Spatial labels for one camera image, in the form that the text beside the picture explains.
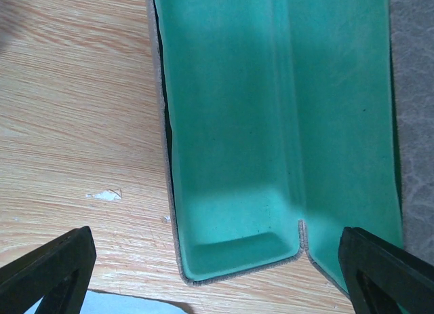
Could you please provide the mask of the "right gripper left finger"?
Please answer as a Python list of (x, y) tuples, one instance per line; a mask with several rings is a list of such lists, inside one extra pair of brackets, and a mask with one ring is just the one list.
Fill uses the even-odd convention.
[(96, 261), (91, 229), (73, 229), (1, 267), (1, 312), (79, 313)]

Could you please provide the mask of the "grey glasses case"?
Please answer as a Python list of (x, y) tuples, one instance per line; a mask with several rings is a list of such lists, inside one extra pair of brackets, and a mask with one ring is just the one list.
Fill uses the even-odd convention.
[(345, 227), (433, 261), (433, 0), (146, 0), (176, 262), (297, 260)]

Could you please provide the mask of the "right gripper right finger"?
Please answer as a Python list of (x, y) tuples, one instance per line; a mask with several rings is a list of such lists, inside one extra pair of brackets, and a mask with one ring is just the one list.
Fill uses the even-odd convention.
[(367, 232), (346, 227), (340, 268), (356, 313), (432, 313), (433, 266)]

